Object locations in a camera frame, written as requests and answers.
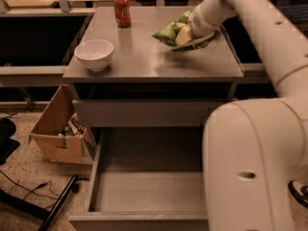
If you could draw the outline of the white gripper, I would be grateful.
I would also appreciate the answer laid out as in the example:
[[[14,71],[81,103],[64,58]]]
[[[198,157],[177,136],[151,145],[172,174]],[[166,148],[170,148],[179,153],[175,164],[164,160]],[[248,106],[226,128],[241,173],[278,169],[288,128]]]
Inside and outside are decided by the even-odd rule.
[[[172,51],[183,52],[204,48],[215,36],[215,31],[218,28],[205,19],[200,5],[192,10],[189,15],[188,24],[179,31],[175,39],[177,46],[172,47]]]

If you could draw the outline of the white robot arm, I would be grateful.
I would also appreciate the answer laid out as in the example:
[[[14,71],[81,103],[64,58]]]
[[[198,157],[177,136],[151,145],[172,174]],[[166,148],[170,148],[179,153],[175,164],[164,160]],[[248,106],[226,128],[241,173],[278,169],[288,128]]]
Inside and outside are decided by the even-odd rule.
[[[269,0],[204,0],[190,16],[206,36],[238,16],[277,95],[215,109],[203,133],[209,231],[294,231],[287,173],[307,163],[308,39]]]

